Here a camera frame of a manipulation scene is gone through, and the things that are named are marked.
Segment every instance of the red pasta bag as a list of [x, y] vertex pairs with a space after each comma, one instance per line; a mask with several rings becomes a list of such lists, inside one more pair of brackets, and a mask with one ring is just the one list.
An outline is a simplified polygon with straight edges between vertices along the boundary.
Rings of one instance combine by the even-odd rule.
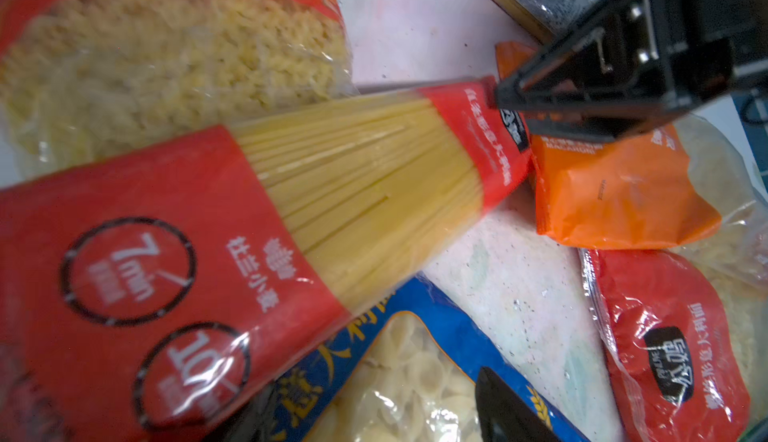
[[707, 279], [661, 251], [582, 250], [581, 260], [630, 439], [738, 439], [750, 396]]

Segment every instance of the white table surface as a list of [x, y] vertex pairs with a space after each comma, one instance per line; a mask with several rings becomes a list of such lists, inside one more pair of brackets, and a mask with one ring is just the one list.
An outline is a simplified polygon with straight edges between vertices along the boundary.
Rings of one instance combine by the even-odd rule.
[[[339, 2], [354, 55], [354, 82], [363, 91], [496, 74], [496, 43], [535, 43], [491, 0]], [[733, 102], [728, 107], [729, 100], [707, 108], [705, 115], [718, 118], [717, 125], [743, 146], [744, 131], [739, 135], [731, 121], [735, 109]], [[752, 168], [751, 153], [744, 155]], [[10, 147], [0, 138], [0, 187], [17, 181]], [[527, 186], [426, 273], [587, 437], [595, 442], [624, 438], [577, 254], [536, 235]]]

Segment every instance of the spaghetti package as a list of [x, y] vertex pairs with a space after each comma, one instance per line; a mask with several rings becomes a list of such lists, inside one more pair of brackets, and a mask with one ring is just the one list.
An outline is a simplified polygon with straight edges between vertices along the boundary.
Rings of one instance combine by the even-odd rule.
[[353, 91], [336, 0], [0, 0], [0, 107], [35, 177]]
[[[586, 442], [424, 278], [371, 307], [277, 381], [272, 439], [480, 442], [475, 380], [482, 367], [494, 370], [559, 440]], [[496, 389], [496, 399], [504, 389]]]
[[[532, 51], [503, 43], [499, 72]], [[526, 113], [528, 120], [549, 117]], [[609, 145], [531, 137], [538, 233], [587, 249], [677, 249], [768, 289], [768, 207], [738, 151], [688, 116]]]
[[728, 442], [766, 416], [764, 295], [663, 251], [581, 260], [632, 441]]
[[0, 192], [0, 432], [199, 439], [523, 181], [486, 83], [213, 127]]

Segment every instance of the speckled surface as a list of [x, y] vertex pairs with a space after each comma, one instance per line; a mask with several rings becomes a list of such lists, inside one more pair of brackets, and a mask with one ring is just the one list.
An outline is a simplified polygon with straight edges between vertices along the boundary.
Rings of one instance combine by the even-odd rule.
[[623, 439], [578, 255], [536, 234], [527, 185], [425, 272], [584, 435]]

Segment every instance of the clear plastic bag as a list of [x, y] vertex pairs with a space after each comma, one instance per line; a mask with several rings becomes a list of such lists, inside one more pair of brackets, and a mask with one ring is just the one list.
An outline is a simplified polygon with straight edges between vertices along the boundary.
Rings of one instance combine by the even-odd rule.
[[715, 235], [671, 251], [768, 290], [768, 204], [752, 187], [744, 159], [703, 119], [674, 126], [690, 155], [688, 178], [722, 222]]
[[336, 0], [0, 0], [25, 177], [353, 92]]
[[48, 400], [74, 440], [198, 440], [525, 179], [489, 83], [314, 104], [0, 191], [0, 345], [23, 368], [0, 388], [33, 395], [0, 427], [23, 440]]
[[664, 251], [580, 253], [631, 440], [735, 441], [766, 416], [764, 294]]
[[730, 345], [750, 392], [750, 426], [768, 418], [768, 296], [738, 278], [695, 263], [712, 284], [728, 318]]
[[304, 440], [480, 441], [475, 383], [415, 315], [401, 313]]

